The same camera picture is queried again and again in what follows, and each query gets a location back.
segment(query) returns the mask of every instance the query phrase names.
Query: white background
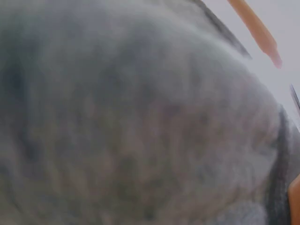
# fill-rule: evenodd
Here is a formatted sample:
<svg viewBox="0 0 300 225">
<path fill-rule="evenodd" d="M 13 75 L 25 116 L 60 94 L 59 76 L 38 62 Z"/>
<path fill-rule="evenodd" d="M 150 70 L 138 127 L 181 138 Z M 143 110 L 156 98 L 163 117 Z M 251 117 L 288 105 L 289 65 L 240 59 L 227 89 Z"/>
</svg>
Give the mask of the white background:
<svg viewBox="0 0 300 225">
<path fill-rule="evenodd" d="M 203 1 L 246 47 L 259 71 L 257 76 L 300 128 L 300 116 L 289 90 L 292 83 L 300 97 L 300 0 L 246 0 L 276 39 L 283 60 L 281 69 L 276 69 L 268 56 L 261 52 L 227 0 Z"/>
</svg>

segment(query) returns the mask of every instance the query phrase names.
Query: gray fur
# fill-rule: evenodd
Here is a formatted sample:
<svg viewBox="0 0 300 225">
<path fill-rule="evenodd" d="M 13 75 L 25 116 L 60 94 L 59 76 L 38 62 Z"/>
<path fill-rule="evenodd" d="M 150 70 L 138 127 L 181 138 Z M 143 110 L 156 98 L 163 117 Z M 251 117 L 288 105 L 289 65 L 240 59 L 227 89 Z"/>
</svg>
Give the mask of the gray fur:
<svg viewBox="0 0 300 225">
<path fill-rule="evenodd" d="M 1 223 L 266 224 L 280 107 L 204 30 L 142 1 L 1 1 Z"/>
</svg>

